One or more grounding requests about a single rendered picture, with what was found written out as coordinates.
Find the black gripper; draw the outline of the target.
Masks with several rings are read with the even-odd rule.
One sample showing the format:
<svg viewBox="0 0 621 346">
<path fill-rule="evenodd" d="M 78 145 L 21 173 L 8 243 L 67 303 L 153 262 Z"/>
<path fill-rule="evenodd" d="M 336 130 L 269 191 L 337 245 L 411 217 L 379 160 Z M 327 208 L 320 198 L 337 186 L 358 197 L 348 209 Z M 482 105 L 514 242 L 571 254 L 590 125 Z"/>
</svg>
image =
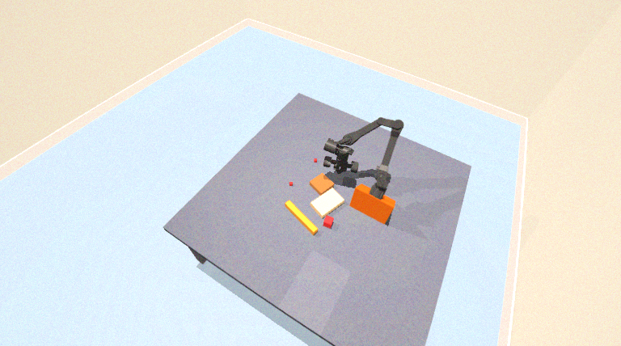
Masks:
<svg viewBox="0 0 621 346">
<path fill-rule="evenodd" d="M 330 167 L 331 164 L 334 164 L 333 169 L 336 170 L 338 174 L 347 171 L 347 168 L 351 168 L 351 172 L 357 173 L 359 163 L 352 161 L 352 164 L 348 164 L 347 161 L 348 159 L 342 160 L 338 158 L 338 155 L 336 160 L 333 160 L 332 157 L 325 156 L 323 166 Z"/>
</svg>

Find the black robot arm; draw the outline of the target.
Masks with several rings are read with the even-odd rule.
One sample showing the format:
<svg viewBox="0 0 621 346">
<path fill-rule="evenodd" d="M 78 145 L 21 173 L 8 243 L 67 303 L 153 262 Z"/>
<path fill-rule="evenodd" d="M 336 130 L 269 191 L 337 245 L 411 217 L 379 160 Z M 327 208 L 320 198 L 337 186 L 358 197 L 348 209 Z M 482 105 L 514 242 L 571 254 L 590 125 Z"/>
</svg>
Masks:
<svg viewBox="0 0 621 346">
<path fill-rule="evenodd" d="M 332 154 L 335 153 L 335 155 L 338 155 L 338 158 L 345 160 L 349 157 L 349 155 L 352 155 L 354 151 L 352 148 L 349 148 L 347 146 L 353 145 L 362 136 L 375 130 L 381 125 L 391 128 L 391 135 L 390 135 L 391 138 L 389 140 L 386 153 L 382 160 L 382 164 L 380 167 L 377 166 L 376 172 L 374 173 L 376 174 L 375 179 L 377 180 L 377 183 L 375 183 L 372 186 L 372 188 L 370 189 L 370 193 L 369 193 L 371 196 L 374 196 L 375 198 L 379 200 L 382 200 L 383 195 L 386 191 L 387 174 L 388 174 L 389 164 L 391 161 L 391 155 L 395 147 L 396 140 L 404 127 L 404 123 L 402 120 L 400 119 L 391 120 L 391 119 L 379 117 L 377 120 L 371 122 L 365 127 L 355 132 L 344 135 L 343 139 L 341 139 L 340 141 L 334 141 L 331 138 L 328 138 L 323 148 L 324 150 Z M 347 146 L 340 146 L 340 145 L 347 145 Z"/>
</svg>

